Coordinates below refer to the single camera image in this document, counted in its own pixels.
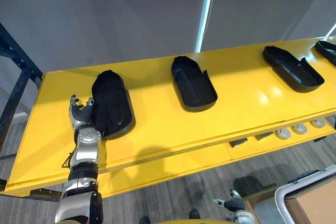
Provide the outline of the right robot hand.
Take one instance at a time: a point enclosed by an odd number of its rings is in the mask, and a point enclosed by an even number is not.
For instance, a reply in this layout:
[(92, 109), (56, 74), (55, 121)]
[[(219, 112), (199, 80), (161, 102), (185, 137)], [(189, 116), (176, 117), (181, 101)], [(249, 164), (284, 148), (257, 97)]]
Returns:
[(224, 207), (231, 212), (245, 211), (246, 206), (241, 195), (234, 189), (230, 190), (231, 199), (230, 200), (221, 200), (213, 199), (212, 202), (220, 207)]

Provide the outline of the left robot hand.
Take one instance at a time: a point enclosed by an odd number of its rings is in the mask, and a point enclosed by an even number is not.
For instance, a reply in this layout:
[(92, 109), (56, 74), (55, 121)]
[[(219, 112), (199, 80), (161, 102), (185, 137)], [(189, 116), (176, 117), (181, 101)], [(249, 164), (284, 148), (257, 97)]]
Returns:
[(73, 94), (70, 97), (69, 118), (72, 128), (76, 130), (78, 127), (90, 124), (92, 121), (93, 105), (95, 103), (92, 97), (89, 98), (86, 105), (78, 104), (79, 99)]

